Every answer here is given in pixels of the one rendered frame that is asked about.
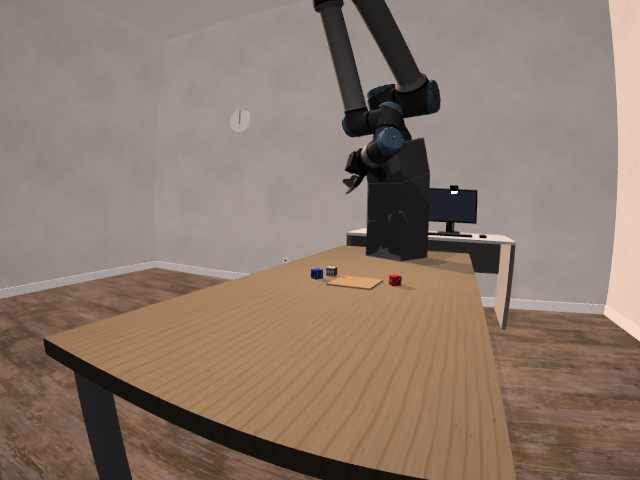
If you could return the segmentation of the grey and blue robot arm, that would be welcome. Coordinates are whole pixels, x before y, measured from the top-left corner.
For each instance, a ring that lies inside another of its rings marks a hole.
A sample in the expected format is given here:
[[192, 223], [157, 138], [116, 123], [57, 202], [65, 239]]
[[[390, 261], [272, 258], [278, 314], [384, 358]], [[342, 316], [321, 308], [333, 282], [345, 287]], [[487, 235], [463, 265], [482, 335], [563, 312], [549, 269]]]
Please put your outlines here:
[[349, 137], [373, 134], [361, 158], [379, 182], [385, 182], [387, 172], [381, 165], [412, 140], [404, 118], [438, 112], [440, 92], [435, 80], [420, 73], [385, 0], [352, 2], [397, 81], [367, 92], [370, 111], [341, 9], [343, 0], [313, 0], [313, 5], [321, 16], [344, 106], [343, 130]]

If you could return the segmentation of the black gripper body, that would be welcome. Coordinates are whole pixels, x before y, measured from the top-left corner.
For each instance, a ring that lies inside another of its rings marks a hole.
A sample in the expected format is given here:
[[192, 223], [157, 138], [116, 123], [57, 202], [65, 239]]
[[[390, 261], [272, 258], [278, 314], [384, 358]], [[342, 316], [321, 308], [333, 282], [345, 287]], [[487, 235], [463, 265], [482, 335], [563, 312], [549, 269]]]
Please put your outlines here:
[[[356, 174], [356, 175], [367, 175], [368, 173], [368, 169], [366, 168], [367, 165], [362, 162], [362, 158], [361, 155], [359, 155], [361, 153], [362, 149], [359, 149], [358, 151], [354, 151], [349, 155], [348, 161], [347, 161], [347, 165], [346, 165], [346, 169], [345, 171], [351, 173], [351, 174]], [[353, 154], [353, 156], [352, 156]], [[351, 159], [352, 158], [352, 159]], [[357, 161], [358, 160], [358, 161]], [[357, 161], [357, 162], [356, 162]], [[351, 170], [352, 168], [352, 170]], [[364, 172], [364, 173], [363, 173]]]

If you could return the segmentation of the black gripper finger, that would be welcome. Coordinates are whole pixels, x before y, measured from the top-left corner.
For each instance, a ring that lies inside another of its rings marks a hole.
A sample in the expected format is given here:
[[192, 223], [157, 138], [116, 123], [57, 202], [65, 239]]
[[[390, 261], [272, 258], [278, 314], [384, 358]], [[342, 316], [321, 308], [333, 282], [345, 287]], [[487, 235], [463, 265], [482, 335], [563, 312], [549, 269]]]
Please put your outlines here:
[[349, 189], [347, 190], [347, 192], [345, 194], [348, 194], [349, 192], [351, 192], [352, 190], [354, 190], [364, 179], [365, 175], [360, 175], [357, 177], [357, 175], [352, 175], [351, 178], [347, 179], [343, 179], [343, 183], [349, 187]]

